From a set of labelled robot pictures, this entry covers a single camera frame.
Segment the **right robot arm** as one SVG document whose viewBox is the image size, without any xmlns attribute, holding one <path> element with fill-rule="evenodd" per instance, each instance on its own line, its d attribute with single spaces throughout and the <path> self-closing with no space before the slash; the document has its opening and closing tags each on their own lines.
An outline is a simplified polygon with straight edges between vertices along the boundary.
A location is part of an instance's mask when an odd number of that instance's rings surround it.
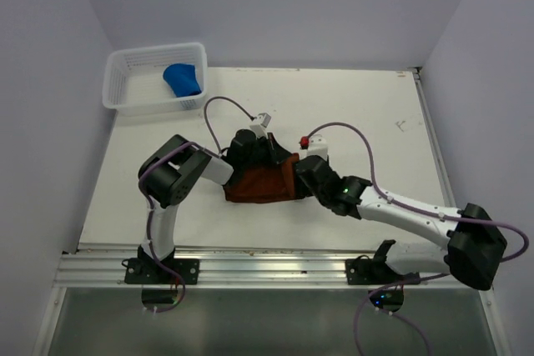
<svg viewBox="0 0 534 356">
<path fill-rule="evenodd" d="M 371 264 L 379 282 L 443 273 L 476 290 L 491 288 L 507 241 L 484 208 L 473 203 L 463 209 L 439 207 L 383 192 L 367 179 L 340 177 L 317 155 L 299 161 L 295 174 L 334 214 L 388 224 L 425 240 L 384 241 Z"/>
</svg>

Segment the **blue towel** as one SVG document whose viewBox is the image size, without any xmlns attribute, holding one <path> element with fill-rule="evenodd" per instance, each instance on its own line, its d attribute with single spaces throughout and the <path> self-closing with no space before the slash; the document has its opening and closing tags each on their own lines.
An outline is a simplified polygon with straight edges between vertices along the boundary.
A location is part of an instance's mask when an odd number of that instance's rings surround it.
<svg viewBox="0 0 534 356">
<path fill-rule="evenodd" d="M 194 65 L 175 63 L 165 68 L 163 80 L 177 98 L 196 96 L 202 90 L 196 78 Z"/>
</svg>

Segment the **brown towel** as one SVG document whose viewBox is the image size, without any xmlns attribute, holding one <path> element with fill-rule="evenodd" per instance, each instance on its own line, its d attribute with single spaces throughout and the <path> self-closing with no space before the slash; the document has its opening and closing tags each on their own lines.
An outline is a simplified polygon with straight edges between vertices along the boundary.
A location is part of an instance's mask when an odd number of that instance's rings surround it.
<svg viewBox="0 0 534 356">
<path fill-rule="evenodd" d="M 300 200 L 294 165 L 300 155 L 292 153 L 282 164 L 246 168 L 236 183 L 224 186 L 225 200 L 231 203 L 278 203 Z"/>
</svg>

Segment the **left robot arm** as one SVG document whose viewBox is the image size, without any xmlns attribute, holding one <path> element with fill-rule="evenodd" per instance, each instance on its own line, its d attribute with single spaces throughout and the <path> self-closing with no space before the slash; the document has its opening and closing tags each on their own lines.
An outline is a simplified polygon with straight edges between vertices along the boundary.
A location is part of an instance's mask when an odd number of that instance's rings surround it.
<svg viewBox="0 0 534 356">
<path fill-rule="evenodd" d="M 201 178 L 221 186 L 229 202 L 279 202 L 295 193 L 292 163 L 297 159 L 273 133 L 240 129 L 220 155 L 181 135 L 172 136 L 138 172 L 148 217 L 138 265 L 128 270 L 155 283 L 164 283 L 179 271 L 174 262 L 176 216 Z"/>
</svg>

